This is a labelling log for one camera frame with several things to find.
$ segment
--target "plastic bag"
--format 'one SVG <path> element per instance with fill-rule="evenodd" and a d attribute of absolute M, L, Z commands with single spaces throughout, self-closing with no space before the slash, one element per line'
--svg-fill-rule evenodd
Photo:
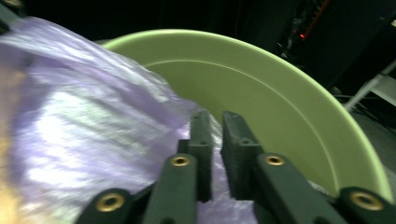
<path fill-rule="evenodd" d="M 33 223 L 73 223 L 99 191 L 153 183 L 202 109 L 138 63 L 48 21 L 13 24 L 0 55 L 1 76 L 24 73 L 6 91 L 20 96 L 8 169 Z M 251 203 L 230 199 L 220 126 L 212 125 L 214 200 L 199 203 L 198 223 L 255 223 Z"/>

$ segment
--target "bucket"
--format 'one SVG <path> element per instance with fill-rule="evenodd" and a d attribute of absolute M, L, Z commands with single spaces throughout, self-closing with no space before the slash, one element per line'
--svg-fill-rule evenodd
<path fill-rule="evenodd" d="M 356 186 L 392 202 L 383 166 L 355 120 L 315 80 L 275 55 L 188 30 L 126 35 L 104 47 L 163 76 L 217 120 L 223 110 L 241 114 L 265 151 L 287 156 L 332 196 Z"/>

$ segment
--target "green trash can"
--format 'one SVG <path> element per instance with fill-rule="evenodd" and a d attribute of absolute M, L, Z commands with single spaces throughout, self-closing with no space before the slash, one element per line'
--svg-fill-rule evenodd
<path fill-rule="evenodd" d="M 392 202 L 383 166 L 358 124 L 316 81 L 275 55 L 188 30 L 131 34 L 104 46 L 160 74 L 217 120 L 223 110 L 241 114 L 264 150 L 289 157 L 332 195 L 358 186 Z"/>

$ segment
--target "purple plastic bag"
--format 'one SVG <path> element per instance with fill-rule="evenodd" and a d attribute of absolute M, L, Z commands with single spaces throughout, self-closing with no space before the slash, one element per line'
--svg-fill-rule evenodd
<path fill-rule="evenodd" d="M 34 223 L 73 223 L 99 191 L 153 183 L 202 110 L 138 63 L 48 21 L 17 21 L 0 55 L 26 74 L 9 170 Z M 256 223 L 251 203 L 230 199 L 213 118 L 212 129 L 214 200 L 199 203 L 198 223 Z"/>

